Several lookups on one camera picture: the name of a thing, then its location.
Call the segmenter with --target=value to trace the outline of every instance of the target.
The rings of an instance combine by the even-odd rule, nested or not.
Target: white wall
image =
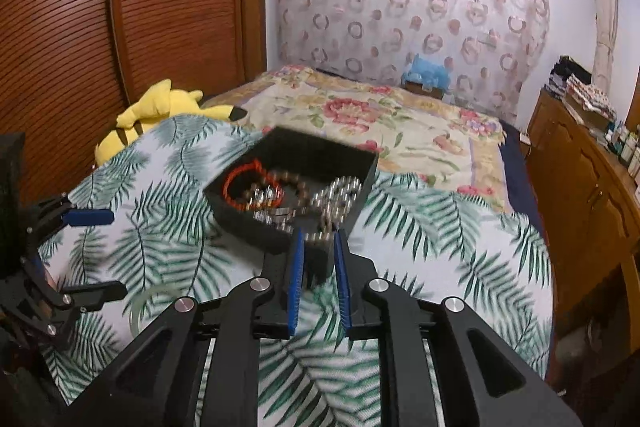
[[[640,0],[618,0],[618,33],[613,50],[609,100],[625,121],[638,81],[640,64]]]
[[[549,0],[550,28],[545,48],[536,67],[531,71],[527,82],[522,87],[518,104],[516,126],[526,129],[536,107],[540,89],[546,83],[549,72],[560,55],[570,55],[587,70],[593,66],[593,55],[596,45],[595,4],[594,0]],[[276,0],[266,0],[267,7],[267,55],[270,69],[280,66],[277,51],[277,4]],[[627,78],[626,69],[621,76]]]

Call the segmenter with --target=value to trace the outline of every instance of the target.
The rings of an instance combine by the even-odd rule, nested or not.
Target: dark blue mattress
[[[527,214],[531,224],[542,237],[545,237],[536,197],[529,182],[527,165],[520,150],[520,131],[506,122],[501,121],[500,123],[507,134],[504,144],[500,146],[500,154],[504,163],[509,202],[515,212]]]

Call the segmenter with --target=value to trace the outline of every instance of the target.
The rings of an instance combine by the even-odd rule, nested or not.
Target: yellow plush toy
[[[118,115],[116,129],[95,146],[95,164],[102,165],[141,134],[177,114],[201,114],[226,121],[236,121],[246,116],[244,109],[234,105],[216,105],[202,109],[198,106],[201,99],[200,90],[172,90],[170,79],[149,87],[140,100]]]

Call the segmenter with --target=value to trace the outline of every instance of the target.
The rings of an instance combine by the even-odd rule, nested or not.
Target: blue rubber tip
[[[113,212],[108,208],[75,208],[62,216],[70,227],[97,227],[113,223]]]
[[[302,274],[305,264],[305,239],[300,229],[296,229],[294,232],[293,241],[295,242],[296,249],[293,253],[289,290],[287,291],[287,326],[290,336],[296,334],[296,328],[298,327],[300,294],[302,293]]]
[[[342,251],[342,233],[334,233],[335,284],[338,288],[338,304],[340,306],[340,324],[344,330],[351,329],[351,293],[349,279]]]

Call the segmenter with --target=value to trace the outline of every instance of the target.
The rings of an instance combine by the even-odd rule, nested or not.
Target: window curtain
[[[278,0],[280,58],[398,85],[416,54],[449,73],[456,103],[516,117],[548,31],[548,0]]]
[[[596,1],[596,55],[593,59],[591,78],[593,84],[607,94],[611,84],[613,49],[618,32],[618,0]]]

